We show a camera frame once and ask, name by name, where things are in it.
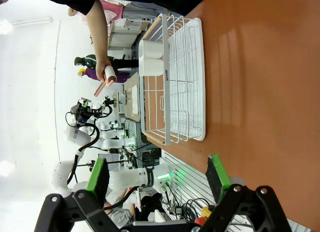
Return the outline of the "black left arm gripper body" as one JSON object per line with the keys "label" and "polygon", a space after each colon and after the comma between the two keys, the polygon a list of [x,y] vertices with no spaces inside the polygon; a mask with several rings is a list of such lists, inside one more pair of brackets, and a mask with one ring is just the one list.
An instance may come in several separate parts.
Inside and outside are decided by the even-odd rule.
{"label": "black left arm gripper body", "polygon": [[86,106],[87,114],[95,118],[105,118],[108,117],[112,112],[112,107],[104,102],[88,102]]}

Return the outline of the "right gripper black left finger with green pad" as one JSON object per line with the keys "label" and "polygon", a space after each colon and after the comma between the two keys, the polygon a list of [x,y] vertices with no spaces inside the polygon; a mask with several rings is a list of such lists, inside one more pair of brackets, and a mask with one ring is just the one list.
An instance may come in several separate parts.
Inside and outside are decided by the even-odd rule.
{"label": "right gripper black left finger with green pad", "polygon": [[110,173],[104,158],[94,164],[86,188],[67,197],[46,196],[34,232],[71,232],[76,222],[85,221],[93,232],[120,232],[103,210]]}

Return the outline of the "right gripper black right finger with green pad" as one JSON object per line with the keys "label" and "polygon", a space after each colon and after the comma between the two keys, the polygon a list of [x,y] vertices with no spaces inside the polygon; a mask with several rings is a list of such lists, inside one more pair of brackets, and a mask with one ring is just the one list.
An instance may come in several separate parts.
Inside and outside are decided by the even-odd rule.
{"label": "right gripper black right finger with green pad", "polygon": [[255,190],[231,180],[216,154],[207,160],[205,172],[216,206],[199,232],[226,232],[235,216],[246,216],[253,232],[292,232],[272,187]]}

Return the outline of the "pink cup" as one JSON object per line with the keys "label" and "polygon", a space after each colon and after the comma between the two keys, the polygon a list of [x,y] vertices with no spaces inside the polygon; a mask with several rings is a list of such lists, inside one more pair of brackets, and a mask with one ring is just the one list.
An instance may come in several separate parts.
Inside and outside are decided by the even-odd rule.
{"label": "pink cup", "polygon": [[96,89],[94,96],[97,97],[104,87],[110,87],[117,81],[117,76],[112,66],[107,66],[104,69],[104,82],[101,82],[99,87]]}

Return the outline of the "person's bare forearm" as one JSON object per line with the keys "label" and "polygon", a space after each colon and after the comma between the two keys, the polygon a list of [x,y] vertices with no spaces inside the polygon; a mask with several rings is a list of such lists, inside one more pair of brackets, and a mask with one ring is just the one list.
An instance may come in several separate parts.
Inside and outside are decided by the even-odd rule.
{"label": "person's bare forearm", "polygon": [[99,0],[96,0],[85,16],[92,38],[96,59],[108,57],[108,25]]}

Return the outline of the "person's hand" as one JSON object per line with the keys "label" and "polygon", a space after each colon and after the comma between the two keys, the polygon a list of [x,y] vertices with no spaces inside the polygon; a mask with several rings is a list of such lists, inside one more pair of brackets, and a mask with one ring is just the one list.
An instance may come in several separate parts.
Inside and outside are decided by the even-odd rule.
{"label": "person's hand", "polygon": [[108,56],[106,58],[98,58],[96,60],[96,67],[95,67],[96,76],[98,80],[101,82],[105,81],[104,75],[105,75],[105,68],[107,66],[111,66],[111,61]]}

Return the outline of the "person in purple top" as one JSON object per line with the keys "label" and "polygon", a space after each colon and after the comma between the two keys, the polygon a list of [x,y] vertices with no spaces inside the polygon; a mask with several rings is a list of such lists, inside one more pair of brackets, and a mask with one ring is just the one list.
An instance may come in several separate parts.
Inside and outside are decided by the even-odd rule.
{"label": "person in purple top", "polygon": [[[80,77],[88,77],[92,80],[96,80],[98,81],[98,78],[97,78],[97,75],[96,75],[96,71],[94,69],[91,69],[91,68],[81,68],[78,72],[77,72],[77,75],[80,76]],[[125,71],[120,71],[118,73],[115,73],[115,74],[110,74],[110,77],[109,79],[116,79],[115,83],[118,83],[118,84],[123,84],[127,81],[127,79],[130,78],[130,73],[129,72],[125,72]]]}

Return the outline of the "brown background table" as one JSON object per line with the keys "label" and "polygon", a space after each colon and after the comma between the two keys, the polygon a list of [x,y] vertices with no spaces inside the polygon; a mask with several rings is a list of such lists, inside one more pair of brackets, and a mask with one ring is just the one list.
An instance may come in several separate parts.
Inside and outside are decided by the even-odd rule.
{"label": "brown background table", "polygon": [[124,83],[124,114],[136,122],[141,121],[140,116],[140,76],[136,72]]}

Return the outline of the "yellow red emergency stop button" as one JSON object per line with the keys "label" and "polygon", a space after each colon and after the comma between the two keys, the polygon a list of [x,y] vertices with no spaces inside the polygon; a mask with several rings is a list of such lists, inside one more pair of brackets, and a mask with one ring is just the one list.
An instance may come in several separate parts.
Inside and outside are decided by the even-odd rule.
{"label": "yellow red emergency stop button", "polygon": [[214,205],[208,205],[206,207],[203,207],[201,209],[201,215],[197,217],[194,222],[200,226],[203,226],[206,220],[209,218],[211,215],[212,211],[215,209]]}

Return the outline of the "seated person in grey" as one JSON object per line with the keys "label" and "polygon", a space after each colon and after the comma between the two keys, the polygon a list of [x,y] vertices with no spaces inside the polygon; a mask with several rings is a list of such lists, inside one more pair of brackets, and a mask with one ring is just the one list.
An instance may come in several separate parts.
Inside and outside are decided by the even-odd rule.
{"label": "seated person in grey", "polygon": [[[115,205],[121,201],[130,190],[131,188],[125,188],[122,192],[120,192],[108,189],[103,207],[108,208]],[[140,211],[136,207],[135,203],[131,203],[126,206],[120,204],[117,207],[105,209],[104,212],[118,228],[131,225],[138,219],[140,214]]]}

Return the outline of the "white cutlery holder cup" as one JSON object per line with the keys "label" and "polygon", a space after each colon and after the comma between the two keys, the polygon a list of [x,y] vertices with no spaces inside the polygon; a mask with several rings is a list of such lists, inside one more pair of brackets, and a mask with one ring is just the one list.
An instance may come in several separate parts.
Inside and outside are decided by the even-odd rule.
{"label": "white cutlery holder cup", "polygon": [[164,73],[163,43],[141,40],[138,46],[139,76],[161,76]]}

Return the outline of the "white background cabinet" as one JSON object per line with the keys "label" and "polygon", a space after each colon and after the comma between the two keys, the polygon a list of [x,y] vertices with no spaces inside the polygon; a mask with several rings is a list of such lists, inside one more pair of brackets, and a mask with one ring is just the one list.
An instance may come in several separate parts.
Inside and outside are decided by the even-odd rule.
{"label": "white background cabinet", "polygon": [[152,19],[121,18],[112,20],[108,24],[108,49],[119,51],[131,48],[137,37],[146,31],[152,22]]}

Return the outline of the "white plastic drain tray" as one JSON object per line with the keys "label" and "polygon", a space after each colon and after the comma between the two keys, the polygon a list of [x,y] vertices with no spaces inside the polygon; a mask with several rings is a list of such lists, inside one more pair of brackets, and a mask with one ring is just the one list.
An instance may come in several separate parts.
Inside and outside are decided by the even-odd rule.
{"label": "white plastic drain tray", "polygon": [[202,22],[189,19],[185,26],[188,95],[188,137],[202,141],[206,135],[206,87]]}

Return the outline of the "person in pink top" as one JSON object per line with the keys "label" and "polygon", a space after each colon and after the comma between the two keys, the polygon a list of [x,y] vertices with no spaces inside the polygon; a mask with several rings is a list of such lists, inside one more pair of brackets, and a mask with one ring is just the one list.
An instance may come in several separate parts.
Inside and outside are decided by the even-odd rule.
{"label": "person in pink top", "polygon": [[[118,5],[115,3],[110,3],[106,0],[100,0],[101,4],[102,4],[102,8],[104,11],[104,16],[106,19],[106,22],[109,24],[111,21],[114,20],[118,20],[121,19],[123,17],[123,10],[124,10],[124,6],[122,4]],[[72,8],[68,8],[67,11],[68,16],[70,17],[74,17],[74,16],[78,16],[80,21],[87,25],[87,19],[86,16],[83,15],[82,13],[72,9]]]}

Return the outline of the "grey slotted base plate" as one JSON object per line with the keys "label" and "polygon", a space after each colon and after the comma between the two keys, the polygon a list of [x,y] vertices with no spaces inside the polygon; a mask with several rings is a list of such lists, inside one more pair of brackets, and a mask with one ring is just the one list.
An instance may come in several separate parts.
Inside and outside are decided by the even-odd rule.
{"label": "grey slotted base plate", "polygon": [[216,204],[205,174],[165,150],[161,151],[160,163],[170,167],[171,191],[175,195],[175,199],[171,196],[170,200],[182,207],[181,215],[169,215],[172,220],[194,221],[201,215],[202,208]]}

